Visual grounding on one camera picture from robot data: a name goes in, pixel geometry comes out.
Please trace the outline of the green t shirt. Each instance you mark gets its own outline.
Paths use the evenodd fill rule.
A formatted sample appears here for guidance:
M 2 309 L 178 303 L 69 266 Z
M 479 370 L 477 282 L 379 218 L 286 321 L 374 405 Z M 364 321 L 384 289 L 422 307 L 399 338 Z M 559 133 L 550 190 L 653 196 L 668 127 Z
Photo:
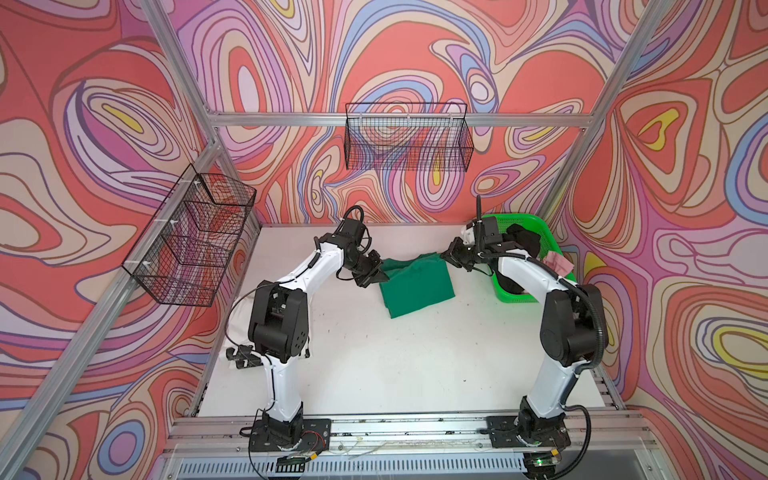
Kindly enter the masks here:
M 380 290 L 391 318 L 455 297 L 446 262 L 438 253 L 422 254 L 411 260 L 386 259 L 382 271 L 389 277 L 380 284 Z

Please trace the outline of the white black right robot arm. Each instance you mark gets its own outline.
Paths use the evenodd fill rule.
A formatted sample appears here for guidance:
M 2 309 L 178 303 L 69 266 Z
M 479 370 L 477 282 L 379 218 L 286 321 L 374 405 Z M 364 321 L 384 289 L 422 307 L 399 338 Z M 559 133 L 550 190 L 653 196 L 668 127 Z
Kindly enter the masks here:
M 497 278 L 513 282 L 543 306 L 539 339 L 546 358 L 511 425 L 490 430 L 490 436 L 499 440 L 512 435 L 529 447 L 568 446 L 567 400 L 581 374 L 602 362 L 607 344 L 599 289 L 568 280 L 529 254 L 510 233 L 503 234 L 498 219 L 483 214 L 480 197 L 476 217 L 440 257 L 466 271 L 487 265 Z

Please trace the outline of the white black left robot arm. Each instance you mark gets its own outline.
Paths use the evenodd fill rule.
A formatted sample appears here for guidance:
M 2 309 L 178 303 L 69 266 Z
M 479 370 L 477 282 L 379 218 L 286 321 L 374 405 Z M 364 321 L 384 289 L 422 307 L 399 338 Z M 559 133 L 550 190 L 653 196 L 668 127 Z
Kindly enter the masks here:
M 338 279 L 343 270 L 360 288 L 389 280 L 381 256 L 371 248 L 364 219 L 361 206 L 349 207 L 335 230 L 314 239 L 313 252 L 296 268 L 277 280 L 261 282 L 254 291 L 247 339 L 266 361 L 272 389 L 272 403 L 254 422 L 257 451 L 299 446 L 306 434 L 324 445 L 318 430 L 305 429 L 296 362 L 311 339 L 311 299 L 324 282 Z

